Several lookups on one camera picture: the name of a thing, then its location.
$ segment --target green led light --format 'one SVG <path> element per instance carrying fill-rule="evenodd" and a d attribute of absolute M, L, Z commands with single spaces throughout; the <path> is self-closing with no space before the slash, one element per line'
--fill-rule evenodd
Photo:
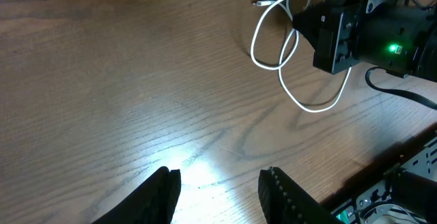
<path fill-rule="evenodd" d="M 390 50 L 390 52 L 392 52 L 392 53 L 394 53 L 395 51 L 396 51 L 396 49 L 397 49 L 397 45 L 390 45 L 390 47 L 389 47 L 389 50 Z"/>

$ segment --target black device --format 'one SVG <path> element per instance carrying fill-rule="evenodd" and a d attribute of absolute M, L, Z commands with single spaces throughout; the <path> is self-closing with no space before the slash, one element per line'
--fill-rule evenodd
<path fill-rule="evenodd" d="M 180 189 L 180 171 L 161 167 L 93 224 L 170 224 Z"/>
<path fill-rule="evenodd" d="M 294 15 L 293 27 L 315 49 L 313 66 L 337 74 L 361 61 L 401 78 L 437 82 L 437 13 L 400 0 L 325 0 Z M 370 87 L 437 109 L 418 94 Z"/>

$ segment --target white cable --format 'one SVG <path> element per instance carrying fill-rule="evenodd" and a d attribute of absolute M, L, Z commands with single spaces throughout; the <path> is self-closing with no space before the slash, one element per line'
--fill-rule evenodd
<path fill-rule="evenodd" d="M 311 0 L 307 0 L 307 5 L 305 6 L 305 9 L 309 6 Z M 269 11 L 271 11 L 271 9 L 273 7 L 275 7 L 276 5 L 280 5 L 285 12 L 287 13 L 287 15 L 289 16 L 290 20 L 293 21 L 293 15 L 290 12 L 290 7 L 289 7 L 289 0 L 277 0 L 277 1 L 258 1 L 257 3 L 254 3 L 254 5 L 257 6 L 267 6 L 268 8 L 266 9 L 266 11 L 261 15 L 261 18 L 259 19 L 259 22 L 257 24 L 257 27 L 255 28 L 255 33 L 253 34 L 253 39 L 252 39 L 252 44 L 251 44 L 251 59 L 253 61 L 254 64 L 256 64 L 258 67 L 263 68 L 265 70 L 278 70 L 278 74 L 279 74 L 279 82 L 281 83 L 282 88 L 285 90 L 285 92 L 288 94 L 288 96 L 304 111 L 310 112 L 310 113 L 319 113 L 319 112 L 323 112 L 323 111 L 327 111 L 331 108 L 333 108 L 339 101 L 341 94 L 343 93 L 344 87 L 346 86 L 346 82 L 348 81 L 349 75 L 350 75 L 350 71 L 352 68 L 349 68 L 348 73 L 345 76 L 345 79 L 343 81 L 343 84 L 341 85 L 341 89 L 334 101 L 334 103 L 332 103 L 329 107 L 326 107 L 324 109 L 319 109 L 319 110 L 311 110 L 306 108 L 305 106 L 302 105 L 301 102 L 299 102 L 297 99 L 295 99 L 295 97 L 291 94 L 291 92 L 288 90 L 287 86 L 285 85 L 283 79 L 282 79 L 282 72 L 281 69 L 282 67 L 291 59 L 291 57 L 293 56 L 294 52 L 297 49 L 298 43 L 299 43 L 299 32 L 295 29 L 292 29 L 290 31 L 290 33 L 288 34 L 288 37 L 286 38 L 284 45 L 281 49 L 281 54 L 279 56 L 279 65 L 278 66 L 266 66 L 264 64 L 261 64 L 256 58 L 255 58 L 255 42 L 256 42 L 256 38 L 258 35 L 258 31 L 259 28 L 261 27 L 262 22 L 264 21 L 264 18 L 267 16 L 267 14 L 269 13 Z M 287 48 L 288 42 L 290 41 L 293 33 L 296 33 L 296 39 L 293 45 L 293 49 L 290 52 L 290 54 L 287 56 L 286 59 L 283 59 L 283 55 L 285 53 L 285 50 Z"/>
<path fill-rule="evenodd" d="M 401 210 L 403 210 L 405 213 L 407 213 L 407 215 L 413 220 L 413 222 L 414 223 L 416 223 L 416 224 L 420 224 L 418 221 L 417 221 L 417 219 L 415 219 L 410 213 L 409 213 L 409 211 L 408 210 L 406 210 L 404 207 L 402 207 L 402 206 L 398 206 L 397 204 L 380 204 L 380 205 L 378 205 L 378 206 L 375 206 L 375 207 L 373 207 L 373 208 L 371 208 L 369 211 L 367 211 L 366 212 L 366 214 L 367 213 L 369 213 L 369 212 L 371 212 L 372 210 L 374 210 L 374 209 L 376 209 L 377 207 L 381 207 L 381 206 L 392 206 L 392 207 L 398 207 L 398 208 L 400 208 Z"/>

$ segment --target wooden table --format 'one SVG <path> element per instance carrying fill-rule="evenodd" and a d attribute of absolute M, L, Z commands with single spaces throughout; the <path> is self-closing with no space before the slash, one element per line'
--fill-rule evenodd
<path fill-rule="evenodd" d="M 334 109 L 302 112 L 247 55 L 263 12 L 251 2 L 0 0 L 0 223 L 90 223 L 163 165 L 182 170 L 173 223 L 265 223 L 260 169 L 281 167 L 322 201 L 436 122 L 370 89 L 367 64 Z M 271 63 L 285 33 L 277 12 L 256 50 Z M 284 70 L 310 103 L 343 79 L 312 55 L 302 40 Z M 437 99 L 435 83 L 374 80 Z"/>

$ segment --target cable connector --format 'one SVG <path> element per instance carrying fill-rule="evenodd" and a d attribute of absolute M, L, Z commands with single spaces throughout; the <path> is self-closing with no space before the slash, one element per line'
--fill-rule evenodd
<path fill-rule="evenodd" d="M 256 5 L 256 6 L 269 6 L 269 5 L 272 5 L 273 3 L 274 3 L 274 1 L 257 1 L 253 5 Z"/>

